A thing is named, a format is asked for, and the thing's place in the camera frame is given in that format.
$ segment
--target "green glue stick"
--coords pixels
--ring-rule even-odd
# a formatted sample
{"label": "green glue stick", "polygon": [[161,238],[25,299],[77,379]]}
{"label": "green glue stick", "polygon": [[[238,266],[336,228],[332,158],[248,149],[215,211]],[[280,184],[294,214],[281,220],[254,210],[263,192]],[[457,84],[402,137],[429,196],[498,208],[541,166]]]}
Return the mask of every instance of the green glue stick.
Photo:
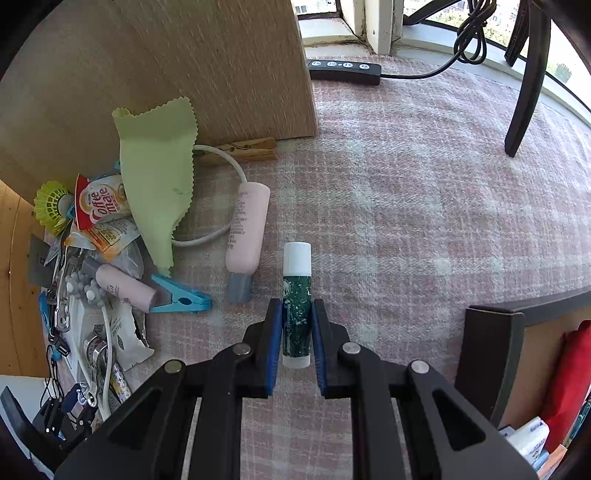
{"label": "green glue stick", "polygon": [[310,365],[312,246],[285,244],[283,251],[283,366]]}

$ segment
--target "wooden floor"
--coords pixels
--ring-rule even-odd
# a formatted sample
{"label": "wooden floor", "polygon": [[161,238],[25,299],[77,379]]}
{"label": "wooden floor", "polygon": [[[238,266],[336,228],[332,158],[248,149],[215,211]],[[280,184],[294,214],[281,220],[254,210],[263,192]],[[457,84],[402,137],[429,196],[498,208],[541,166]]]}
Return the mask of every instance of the wooden floor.
{"label": "wooden floor", "polygon": [[40,289],[27,280],[31,234],[43,238],[33,207],[0,181],[0,374],[47,377]]}

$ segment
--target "wooden panel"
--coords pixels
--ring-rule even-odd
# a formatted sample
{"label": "wooden panel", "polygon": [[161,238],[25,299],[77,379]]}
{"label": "wooden panel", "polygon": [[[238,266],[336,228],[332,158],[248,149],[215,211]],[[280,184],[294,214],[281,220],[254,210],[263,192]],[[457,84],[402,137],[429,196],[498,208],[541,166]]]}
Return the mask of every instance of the wooden panel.
{"label": "wooden panel", "polygon": [[0,82],[0,178],[29,202],[49,179],[111,169],[111,112],[186,95],[198,142],[317,133],[289,0],[64,0]]}
{"label": "wooden panel", "polygon": [[562,353],[563,335],[591,318],[591,307],[525,329],[521,357],[501,426],[519,428],[539,415]]}
{"label": "wooden panel", "polygon": [[19,196],[0,181],[0,374],[21,375],[10,315],[10,251]]}
{"label": "wooden panel", "polygon": [[24,199],[18,202],[10,255],[10,313],[12,334],[21,375],[48,377],[43,341],[43,326],[37,304],[39,288],[27,280],[31,234],[43,237],[43,228],[35,220],[33,207]]}

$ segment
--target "gray cap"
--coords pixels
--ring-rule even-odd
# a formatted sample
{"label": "gray cap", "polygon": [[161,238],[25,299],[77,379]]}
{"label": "gray cap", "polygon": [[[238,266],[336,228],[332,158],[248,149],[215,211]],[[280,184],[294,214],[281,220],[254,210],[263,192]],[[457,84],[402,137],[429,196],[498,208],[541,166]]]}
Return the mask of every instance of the gray cap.
{"label": "gray cap", "polygon": [[252,276],[230,273],[228,278],[228,300],[232,303],[247,303],[252,298]]}
{"label": "gray cap", "polygon": [[99,267],[102,266],[102,263],[96,261],[92,257],[86,257],[82,262],[82,273],[91,276],[92,278],[96,277],[96,271]]}

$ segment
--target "white cap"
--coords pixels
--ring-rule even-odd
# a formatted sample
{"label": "white cap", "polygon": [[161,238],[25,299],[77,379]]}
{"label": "white cap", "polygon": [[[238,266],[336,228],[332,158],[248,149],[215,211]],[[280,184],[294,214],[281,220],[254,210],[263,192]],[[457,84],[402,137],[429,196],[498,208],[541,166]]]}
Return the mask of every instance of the white cap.
{"label": "white cap", "polygon": [[283,250],[284,277],[312,276],[312,246],[306,242],[289,242]]}
{"label": "white cap", "polygon": [[283,366],[286,368],[306,368],[310,366],[310,356],[285,356],[283,357]]}

